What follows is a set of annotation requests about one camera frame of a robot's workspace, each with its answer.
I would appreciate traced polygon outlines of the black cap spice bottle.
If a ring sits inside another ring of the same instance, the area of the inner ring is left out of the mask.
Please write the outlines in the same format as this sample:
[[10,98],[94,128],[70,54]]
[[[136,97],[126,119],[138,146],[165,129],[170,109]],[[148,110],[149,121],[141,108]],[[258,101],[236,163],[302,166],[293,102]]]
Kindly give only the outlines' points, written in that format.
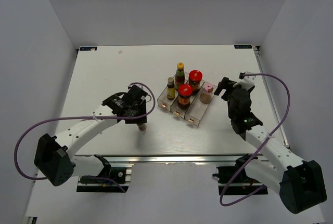
[[146,125],[146,123],[140,123],[140,124],[137,124],[137,127],[140,131],[145,131],[147,128],[147,125]]

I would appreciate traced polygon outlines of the pink cap spice bottle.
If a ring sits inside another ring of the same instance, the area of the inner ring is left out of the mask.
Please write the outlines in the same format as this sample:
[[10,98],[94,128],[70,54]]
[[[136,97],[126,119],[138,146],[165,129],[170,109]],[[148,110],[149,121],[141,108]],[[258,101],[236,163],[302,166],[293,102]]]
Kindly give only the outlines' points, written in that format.
[[204,104],[209,104],[213,97],[213,91],[214,91],[214,87],[212,84],[210,84],[210,83],[204,84],[203,90],[199,97],[200,101]]

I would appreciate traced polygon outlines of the red lid jar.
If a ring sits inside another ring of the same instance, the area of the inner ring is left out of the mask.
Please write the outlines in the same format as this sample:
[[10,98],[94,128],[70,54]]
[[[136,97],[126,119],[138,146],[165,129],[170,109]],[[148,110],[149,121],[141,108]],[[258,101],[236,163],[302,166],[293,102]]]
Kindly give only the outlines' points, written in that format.
[[178,106],[185,110],[190,106],[190,98],[192,96],[193,89],[188,84],[183,84],[178,88]]
[[199,70],[190,71],[188,84],[192,87],[193,95],[199,91],[202,78],[203,78],[203,75]]

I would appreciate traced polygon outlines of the small yellow label bottle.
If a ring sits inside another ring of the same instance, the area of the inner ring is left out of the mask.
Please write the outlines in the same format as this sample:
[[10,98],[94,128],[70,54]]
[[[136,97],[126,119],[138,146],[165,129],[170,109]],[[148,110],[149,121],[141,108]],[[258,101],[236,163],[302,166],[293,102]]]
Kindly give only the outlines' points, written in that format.
[[173,77],[168,78],[167,98],[169,100],[173,100],[175,98],[175,85],[174,85],[174,78]]

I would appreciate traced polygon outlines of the green label sauce bottle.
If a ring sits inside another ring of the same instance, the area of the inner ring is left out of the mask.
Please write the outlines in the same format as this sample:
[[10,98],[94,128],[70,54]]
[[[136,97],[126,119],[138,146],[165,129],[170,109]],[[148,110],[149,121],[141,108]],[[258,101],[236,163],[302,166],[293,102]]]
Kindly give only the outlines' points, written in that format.
[[185,83],[184,64],[179,62],[175,73],[175,89],[178,90],[181,85]]

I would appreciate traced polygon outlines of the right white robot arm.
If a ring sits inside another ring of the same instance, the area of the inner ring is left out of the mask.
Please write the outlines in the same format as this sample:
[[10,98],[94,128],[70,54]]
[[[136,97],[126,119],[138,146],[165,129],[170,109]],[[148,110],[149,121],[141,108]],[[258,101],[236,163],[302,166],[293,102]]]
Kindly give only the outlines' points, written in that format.
[[256,73],[240,73],[239,82],[224,77],[214,94],[227,102],[228,117],[236,134],[256,148],[253,154],[238,158],[235,173],[222,189],[224,196],[235,179],[261,183],[250,196],[270,188],[279,195],[283,205],[298,214],[327,200],[321,166],[295,155],[274,137],[282,123],[268,132],[251,111],[250,94],[255,87]]

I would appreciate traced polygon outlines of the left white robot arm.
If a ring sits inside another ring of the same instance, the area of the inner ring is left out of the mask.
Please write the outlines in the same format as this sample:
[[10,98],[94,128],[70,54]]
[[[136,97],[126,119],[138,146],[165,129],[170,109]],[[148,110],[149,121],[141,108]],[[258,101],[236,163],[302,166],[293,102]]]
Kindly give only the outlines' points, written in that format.
[[75,176],[106,181],[110,177],[111,165],[103,156],[78,157],[76,153],[120,121],[144,129],[147,96],[148,93],[141,87],[131,85],[127,92],[105,99],[87,119],[54,136],[44,134],[37,145],[34,165],[53,186],[60,186]]

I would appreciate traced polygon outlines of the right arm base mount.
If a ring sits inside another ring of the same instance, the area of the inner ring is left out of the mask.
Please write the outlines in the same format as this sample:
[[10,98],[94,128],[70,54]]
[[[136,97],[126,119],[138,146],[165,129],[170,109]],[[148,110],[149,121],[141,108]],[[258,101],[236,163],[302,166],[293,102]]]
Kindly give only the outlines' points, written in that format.
[[[238,171],[238,169],[250,158],[251,154],[246,154],[235,161],[232,166],[219,166],[217,173],[212,174],[213,179],[218,181],[219,195],[221,195],[225,185]],[[225,195],[248,195],[258,189],[261,183],[248,177],[243,169],[227,188]]]

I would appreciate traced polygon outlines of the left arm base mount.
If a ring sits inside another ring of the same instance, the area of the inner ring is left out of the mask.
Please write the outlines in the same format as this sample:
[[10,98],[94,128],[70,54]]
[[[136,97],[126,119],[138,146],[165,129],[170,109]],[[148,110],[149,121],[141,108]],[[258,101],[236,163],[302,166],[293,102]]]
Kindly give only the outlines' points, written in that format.
[[74,170],[78,176],[77,192],[126,193],[129,189],[132,167],[109,161],[101,155],[76,156],[79,166]]

